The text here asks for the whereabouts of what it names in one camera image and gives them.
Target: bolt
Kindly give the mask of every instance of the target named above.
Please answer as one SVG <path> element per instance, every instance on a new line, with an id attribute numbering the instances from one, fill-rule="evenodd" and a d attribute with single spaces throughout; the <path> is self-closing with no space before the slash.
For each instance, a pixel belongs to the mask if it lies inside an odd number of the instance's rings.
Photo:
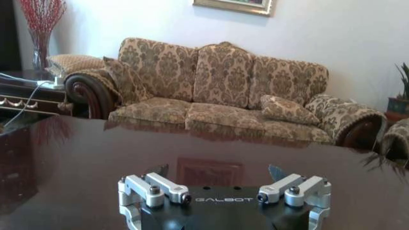
<path id="1" fill-rule="evenodd" d="M 299 195 L 299 194 L 300 194 L 300 188 L 299 188 L 299 186 L 292 186 L 292 187 L 289 188 L 289 192 L 291 192 L 292 194 L 295 194 L 295 195 Z"/>
<path id="2" fill-rule="evenodd" d="M 267 202 L 268 201 L 268 196 L 264 193 L 257 194 L 257 200 L 259 202 Z"/>
<path id="3" fill-rule="evenodd" d="M 192 201 L 192 196 L 190 193 L 182 195 L 182 205 L 188 205 Z"/>
<path id="4" fill-rule="evenodd" d="M 160 188 L 156 185 L 154 185 L 150 188 L 150 192 L 151 192 L 152 195 L 158 195 L 158 194 L 160 194 Z"/>

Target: vase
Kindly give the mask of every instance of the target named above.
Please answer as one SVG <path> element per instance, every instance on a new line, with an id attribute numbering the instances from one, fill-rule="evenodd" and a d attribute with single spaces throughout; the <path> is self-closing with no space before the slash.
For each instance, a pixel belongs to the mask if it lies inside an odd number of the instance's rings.
<path id="1" fill-rule="evenodd" d="M 32 36 L 32 67 L 35 70 L 44 70 L 48 67 L 48 44 L 51 38 L 51 32 L 30 31 Z"/>

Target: throw pillow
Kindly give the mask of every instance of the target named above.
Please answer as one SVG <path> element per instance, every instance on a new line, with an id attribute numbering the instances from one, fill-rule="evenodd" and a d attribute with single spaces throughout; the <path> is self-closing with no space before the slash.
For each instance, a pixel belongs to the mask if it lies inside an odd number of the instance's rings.
<path id="1" fill-rule="evenodd" d="M 293 123 L 317 125 L 319 118 L 299 103 L 281 97 L 264 95 L 261 97 L 263 115 L 265 118 Z"/>
<path id="2" fill-rule="evenodd" d="M 128 63 L 104 57 L 104 65 L 123 96 L 123 105 L 139 103 L 154 97 Z"/>
<path id="3" fill-rule="evenodd" d="M 47 57 L 50 67 L 46 70 L 55 76 L 68 76 L 71 73 L 84 69 L 100 69 L 104 61 L 88 55 L 62 54 Z"/>

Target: sofa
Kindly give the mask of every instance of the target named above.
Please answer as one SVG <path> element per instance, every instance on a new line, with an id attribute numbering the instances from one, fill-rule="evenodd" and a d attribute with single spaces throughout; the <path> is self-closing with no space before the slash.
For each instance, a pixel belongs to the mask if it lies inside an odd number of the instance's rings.
<path id="1" fill-rule="evenodd" d="M 329 71 L 319 64 L 257 56 L 228 42 L 190 48 L 140 38 L 123 41 L 118 59 L 154 97 L 124 104 L 135 87 L 120 90 L 107 68 L 76 71 L 66 78 L 67 95 L 74 103 L 88 104 L 90 118 L 367 149 L 383 137 L 384 114 L 324 94 Z M 320 124 L 265 118 L 264 95 L 300 104 Z"/>
<path id="2" fill-rule="evenodd" d="M 409 169 L 409 118 L 389 128 L 383 138 L 381 154 Z"/>

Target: picture frame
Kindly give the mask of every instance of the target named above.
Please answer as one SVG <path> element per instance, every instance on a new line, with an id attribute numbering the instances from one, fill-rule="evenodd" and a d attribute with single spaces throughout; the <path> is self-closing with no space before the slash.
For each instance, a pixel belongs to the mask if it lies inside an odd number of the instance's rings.
<path id="1" fill-rule="evenodd" d="M 194 0 L 194 5 L 272 16 L 273 0 Z"/>
<path id="2" fill-rule="evenodd" d="M 207 159 L 178 159 L 176 183 L 184 185 L 235 186 L 243 184 L 244 165 Z"/>

